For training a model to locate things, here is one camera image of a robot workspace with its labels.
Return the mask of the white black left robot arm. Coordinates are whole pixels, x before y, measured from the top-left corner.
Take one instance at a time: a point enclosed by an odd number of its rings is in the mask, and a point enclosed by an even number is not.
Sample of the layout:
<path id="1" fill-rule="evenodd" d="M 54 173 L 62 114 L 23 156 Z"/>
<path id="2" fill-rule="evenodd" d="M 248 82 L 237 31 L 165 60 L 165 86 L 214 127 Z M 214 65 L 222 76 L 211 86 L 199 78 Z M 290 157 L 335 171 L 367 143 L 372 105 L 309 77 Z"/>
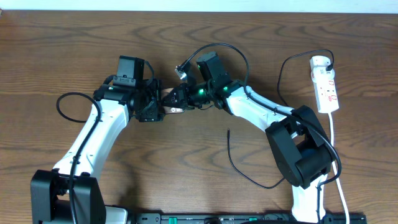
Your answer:
<path id="1" fill-rule="evenodd" d="M 142 85 L 104 82 L 89 97 L 89 118 L 52 170 L 37 170 L 30 182 L 33 223 L 130 223 L 128 209 L 106 205 L 98 180 L 109 152 L 131 118 L 162 120 L 161 81 Z"/>

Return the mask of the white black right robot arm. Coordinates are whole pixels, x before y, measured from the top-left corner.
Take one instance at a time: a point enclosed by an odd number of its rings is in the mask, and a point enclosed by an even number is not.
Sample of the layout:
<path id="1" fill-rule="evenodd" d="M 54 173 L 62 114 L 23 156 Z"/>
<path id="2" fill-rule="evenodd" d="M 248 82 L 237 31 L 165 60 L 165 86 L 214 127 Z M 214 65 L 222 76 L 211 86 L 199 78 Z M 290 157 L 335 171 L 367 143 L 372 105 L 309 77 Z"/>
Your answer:
<path id="1" fill-rule="evenodd" d="M 196 64 L 203 83 L 190 76 L 192 65 L 186 60 L 175 69 L 183 83 L 162 98 L 162 105 L 192 110 L 213 103 L 264 131 L 280 173 L 292 185 L 294 219 L 322 223 L 323 189 L 339 177 L 327 175 L 340 159 L 314 111 L 279 105 L 257 94 L 246 81 L 232 80 L 215 51 L 198 57 Z"/>

